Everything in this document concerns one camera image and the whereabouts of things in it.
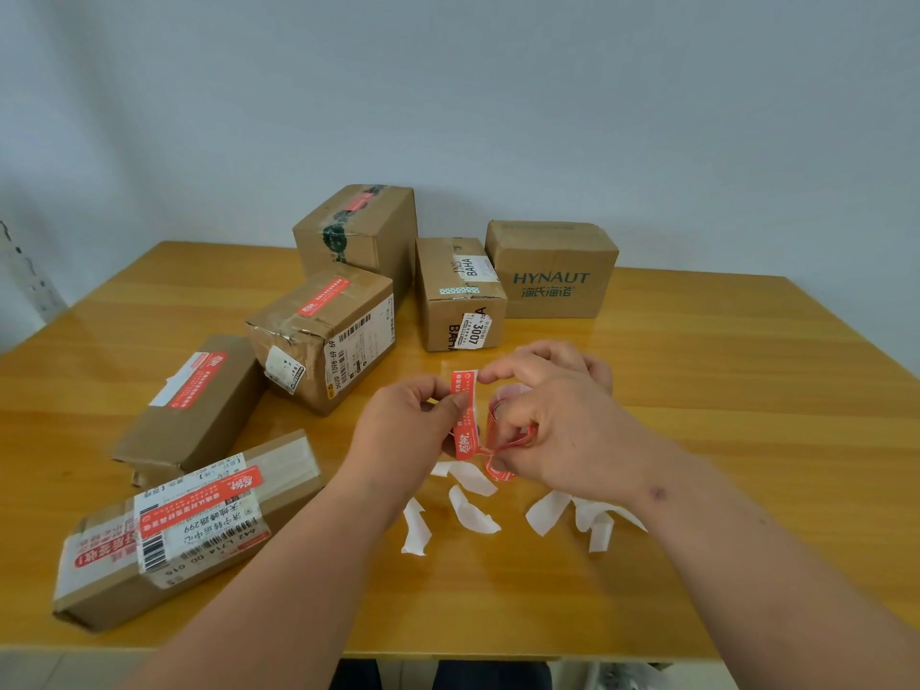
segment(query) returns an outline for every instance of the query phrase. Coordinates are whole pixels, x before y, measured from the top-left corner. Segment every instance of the yellow table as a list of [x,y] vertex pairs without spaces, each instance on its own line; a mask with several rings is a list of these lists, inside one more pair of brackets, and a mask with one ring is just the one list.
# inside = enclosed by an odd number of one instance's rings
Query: yellow table
[[[49,615],[64,536],[132,494],[107,452],[206,335],[301,280],[291,249],[164,242],[0,358],[0,644],[155,647],[233,575],[108,634]],[[597,319],[510,320],[502,348],[430,354],[416,305],[397,347],[331,417],[267,393],[240,449],[305,428],[335,472],[374,390],[412,373],[481,367],[547,336],[614,368],[615,394],[652,428],[705,453],[863,589],[920,625],[920,382],[782,277],[617,268]],[[478,397],[479,415],[489,393]],[[419,494],[431,543],[400,554],[400,519],[374,557],[348,651],[394,657],[715,656],[650,536],[619,521],[587,553],[569,511],[538,537],[523,514],[546,493],[517,480],[469,498],[502,527],[464,530],[453,478]]]

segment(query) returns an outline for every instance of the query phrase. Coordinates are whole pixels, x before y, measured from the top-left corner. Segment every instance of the barcode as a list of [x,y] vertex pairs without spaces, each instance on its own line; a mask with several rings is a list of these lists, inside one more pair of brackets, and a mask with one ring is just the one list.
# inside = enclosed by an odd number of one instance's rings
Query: barcode
[[[144,515],[148,510],[158,509],[160,505],[155,503],[153,506],[141,510],[140,515]],[[153,537],[147,537],[141,540],[141,556],[144,558],[144,571],[159,567],[167,560],[167,547],[163,542],[163,533],[156,533]]]
[[344,341],[346,338],[354,334],[358,329],[360,329],[364,324],[367,324],[371,321],[371,312],[367,312],[361,319],[348,327],[345,331],[339,334],[339,343]]
[[223,542],[225,539],[232,537],[233,535],[244,533],[250,528],[256,527],[256,523],[258,522],[258,518],[250,518],[248,521],[243,521],[239,525],[227,528],[223,533],[214,535],[213,537],[202,542],[201,545],[198,545],[197,547],[194,547],[187,552],[183,552],[181,556],[183,559],[190,559],[193,556],[198,556],[201,554],[201,550],[207,549],[208,547],[213,547],[214,545]]

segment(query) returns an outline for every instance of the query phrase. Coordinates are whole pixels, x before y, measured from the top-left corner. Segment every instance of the brown cardboard box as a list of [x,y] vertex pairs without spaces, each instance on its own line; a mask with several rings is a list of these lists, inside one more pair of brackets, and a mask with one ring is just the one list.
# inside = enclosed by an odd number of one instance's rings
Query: brown cardboard box
[[416,251],[425,350],[497,347],[508,300],[479,240],[424,237]]
[[293,226],[306,277],[338,261],[393,280],[397,308],[415,274],[415,192],[351,184]]
[[327,416],[396,342],[393,283],[333,263],[246,324],[270,380]]
[[[324,485],[303,430],[181,481],[98,510],[77,524],[63,545],[54,591],[55,617],[92,632],[121,625],[254,556]],[[254,487],[244,491],[248,485]],[[216,505],[202,500],[212,493],[220,494],[210,502]],[[227,494],[232,495],[230,500],[223,500]],[[162,508],[149,510],[154,502]],[[167,519],[167,512],[178,513],[183,506],[192,507],[189,515]],[[137,517],[142,510],[143,526]],[[164,520],[181,524],[139,538],[144,528],[156,523],[145,519],[155,519],[157,512]],[[190,524],[199,529],[177,532]]]
[[596,317],[620,250],[590,222],[489,222],[509,317]]
[[130,464],[144,488],[222,460],[264,391],[246,336],[211,335],[121,436],[112,459]]

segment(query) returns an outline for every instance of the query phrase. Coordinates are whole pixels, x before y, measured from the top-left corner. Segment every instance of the white wall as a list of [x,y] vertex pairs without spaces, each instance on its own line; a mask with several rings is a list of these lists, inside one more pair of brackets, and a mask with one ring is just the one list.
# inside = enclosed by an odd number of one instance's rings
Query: white wall
[[68,257],[73,296],[161,236],[290,245],[380,181],[424,234],[588,219],[623,265],[787,275],[920,372],[918,0],[18,2],[98,172],[29,136],[6,169],[60,250],[119,244]]

